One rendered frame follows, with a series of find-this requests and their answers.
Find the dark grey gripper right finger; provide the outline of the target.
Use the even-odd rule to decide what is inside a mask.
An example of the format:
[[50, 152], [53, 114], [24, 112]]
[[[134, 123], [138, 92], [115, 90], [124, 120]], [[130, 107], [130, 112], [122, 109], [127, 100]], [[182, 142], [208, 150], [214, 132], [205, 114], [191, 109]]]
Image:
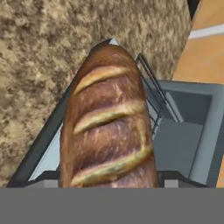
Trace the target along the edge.
[[158, 177], [158, 185], [163, 188], [207, 187], [207, 185], [198, 183], [196, 181], [184, 177], [178, 171], [158, 171], [157, 177]]

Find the brown baguette bread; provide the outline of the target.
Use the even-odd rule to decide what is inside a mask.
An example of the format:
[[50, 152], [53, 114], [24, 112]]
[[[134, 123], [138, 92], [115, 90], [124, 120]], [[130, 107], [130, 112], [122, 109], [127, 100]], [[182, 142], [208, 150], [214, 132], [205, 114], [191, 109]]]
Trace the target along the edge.
[[144, 85], [119, 45], [100, 43], [78, 70], [59, 152], [62, 187], [158, 186]]

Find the grey toaster oven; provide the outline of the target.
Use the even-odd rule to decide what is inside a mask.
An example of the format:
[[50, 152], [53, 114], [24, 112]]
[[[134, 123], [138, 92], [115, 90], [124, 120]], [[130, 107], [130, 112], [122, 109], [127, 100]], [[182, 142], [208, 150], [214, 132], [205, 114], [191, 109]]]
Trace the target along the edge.
[[166, 99], [154, 140], [158, 171], [215, 187], [224, 155], [224, 86], [161, 80]]

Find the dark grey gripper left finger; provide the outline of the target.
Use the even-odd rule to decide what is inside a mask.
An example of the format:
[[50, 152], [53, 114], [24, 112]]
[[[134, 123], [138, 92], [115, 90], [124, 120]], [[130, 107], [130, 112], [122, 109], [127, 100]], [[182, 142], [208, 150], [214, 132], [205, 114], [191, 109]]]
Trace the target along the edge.
[[58, 188], [60, 172], [59, 171], [44, 171], [34, 180], [28, 181], [26, 188]]

